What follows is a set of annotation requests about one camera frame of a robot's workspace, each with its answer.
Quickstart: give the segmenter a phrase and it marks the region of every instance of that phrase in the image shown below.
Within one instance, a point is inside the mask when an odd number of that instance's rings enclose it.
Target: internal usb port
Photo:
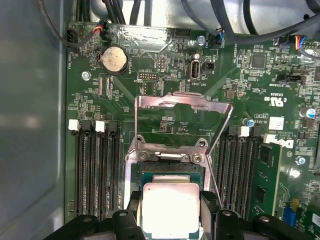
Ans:
[[[188,79],[198,79],[200,78],[200,72],[201,72],[201,65],[198,60],[193,60],[189,64],[188,67]]]

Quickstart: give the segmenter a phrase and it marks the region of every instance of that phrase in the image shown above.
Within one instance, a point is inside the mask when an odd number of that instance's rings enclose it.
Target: ram slot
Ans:
[[[225,148],[223,151],[223,170],[222,170],[222,181],[220,184],[221,198],[225,208],[227,208],[227,191],[228,191],[228,177],[229,177],[229,165],[230,165],[230,154],[232,148],[232,137],[228,137],[225,140]]]
[[[90,214],[100,218],[100,194],[101,194],[101,163],[103,157],[103,133],[97,132],[92,141],[92,147],[94,147],[94,154],[91,156],[91,169],[90,169],[90,187],[91,187],[91,202],[90,202]]]
[[[249,150],[247,151],[247,159],[248,159],[248,165],[250,166],[250,172],[247,174],[247,179],[246,179],[246,188],[245,192],[242,194],[242,202],[247,203],[244,204],[241,208],[241,215],[245,217],[245,219],[248,220],[249,218],[249,210],[250,210],[250,200],[251,200],[251,193],[252,193],[252,185],[253,185],[253,176],[254,176],[254,170],[256,166],[256,160],[258,157],[258,151],[259,151],[259,145],[261,144],[261,141],[253,137],[250,140],[250,147]]]
[[[235,158],[232,160],[234,161],[234,170],[233,170],[233,175],[232,175],[232,196],[231,196],[231,210],[235,211],[236,210],[236,204],[238,202],[238,197],[239,197],[239,191],[242,186],[239,185],[239,171],[240,171],[240,164],[245,157],[245,145],[246,145],[246,139],[244,137],[239,137],[237,139],[236,143],[236,152],[235,152]]]
[[[82,165],[82,214],[89,214],[91,204],[91,162],[92,162],[92,133],[86,131],[83,137],[83,165]]]
[[[79,216],[83,212],[83,193],[82,193],[82,177],[83,177],[83,141],[84,136],[81,132],[73,132],[75,137],[75,194],[74,194],[74,211],[75,216]]]
[[[108,164],[108,135],[103,135],[101,138],[101,162],[99,168],[99,208],[100,208],[100,220],[104,220],[109,213],[108,206],[108,174],[107,174],[107,164]]]
[[[218,187],[218,191],[220,195],[223,193],[223,186],[222,186],[222,181],[223,181],[223,170],[224,170],[224,152],[225,152],[225,147],[226,147],[226,140],[220,138],[217,146],[217,163],[216,163],[216,183]]]
[[[244,190],[246,189],[248,183],[245,179],[245,177],[250,172],[250,154],[248,154],[248,149],[250,148],[251,141],[249,138],[241,138],[239,139],[242,141],[241,146],[241,156],[240,161],[238,165],[238,182],[237,182],[237,197],[236,197],[236,204],[235,204],[235,211],[237,213],[241,212],[241,207],[243,204],[246,204],[243,202],[243,194]]]
[[[234,138],[230,139],[231,147],[229,153],[229,167],[228,167],[228,180],[227,180],[227,189],[226,189],[226,207],[227,209],[231,209],[232,207],[232,197],[233,197],[233,190],[234,190],[234,172],[235,172],[235,159],[237,157],[237,148],[238,148],[238,141]]]
[[[108,143],[108,196],[110,210],[118,209],[118,184],[119,184],[119,158],[120,158],[120,136],[117,122],[111,122],[109,125],[109,143]]]

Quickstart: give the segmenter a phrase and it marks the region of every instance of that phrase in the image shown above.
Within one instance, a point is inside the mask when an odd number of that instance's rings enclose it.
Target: screw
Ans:
[[[223,211],[222,214],[226,215],[226,216],[231,216],[231,212],[229,212],[229,211]]]
[[[196,38],[196,43],[197,43],[199,46],[205,45],[205,44],[206,44],[206,37],[205,37],[205,36],[202,36],[202,35],[198,36],[198,37]]]
[[[193,155],[193,157],[192,157],[192,162],[193,162],[194,164],[198,164],[198,163],[200,163],[201,161],[202,161],[202,157],[201,157],[200,154],[195,154],[195,155]]]
[[[142,161],[146,160],[147,157],[148,157],[148,155],[147,155],[147,153],[146,153],[145,151],[141,151],[141,152],[139,152],[139,154],[138,154],[138,158],[139,158],[140,160],[142,160]]]
[[[91,221],[92,221],[92,219],[91,219],[91,218],[89,218],[89,217],[87,217],[87,218],[83,219],[83,221],[82,221],[82,222],[84,222],[84,223],[88,223],[88,222],[91,222]]]
[[[267,218],[266,216],[261,216],[261,217],[260,217],[260,220],[263,221],[263,222],[266,222],[266,223],[267,223],[267,222],[270,222],[270,219]]]
[[[206,142],[205,141],[200,141],[199,144],[200,144],[200,147],[204,147],[206,145]]]
[[[304,157],[297,157],[297,160],[295,161],[297,165],[303,165],[306,163],[306,159]]]
[[[199,54],[199,53],[195,53],[195,54],[193,55],[193,59],[199,60],[199,59],[200,59],[200,54]]]
[[[84,72],[81,74],[81,77],[82,77],[83,80],[89,81],[90,78],[91,78],[91,73],[88,72],[88,71],[84,71]]]

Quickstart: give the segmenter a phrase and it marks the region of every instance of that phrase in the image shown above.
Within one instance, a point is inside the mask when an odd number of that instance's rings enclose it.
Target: blue capacitor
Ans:
[[[255,121],[253,121],[252,119],[247,118],[247,117],[245,119],[243,119],[242,123],[246,127],[253,127],[255,125]]]

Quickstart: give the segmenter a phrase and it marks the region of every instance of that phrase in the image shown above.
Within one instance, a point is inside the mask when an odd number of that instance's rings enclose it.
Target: metal socket retention bracket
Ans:
[[[179,148],[170,148],[166,147],[164,144],[147,143],[143,136],[138,134],[138,109],[173,108],[177,104],[186,104],[190,105],[194,110],[218,112],[224,115],[224,119],[220,121],[213,139],[209,144],[204,138],[200,138],[194,147],[181,146]],[[213,183],[215,183],[211,153],[214,150],[221,133],[225,129],[232,111],[233,106],[230,103],[207,101],[203,95],[194,92],[174,92],[173,94],[168,93],[162,97],[137,96],[134,103],[134,139],[126,155],[125,182],[130,183],[131,181],[131,164],[133,163],[157,161],[159,158],[175,159],[180,160],[182,163],[204,165],[206,167],[204,190],[209,191],[210,175]]]

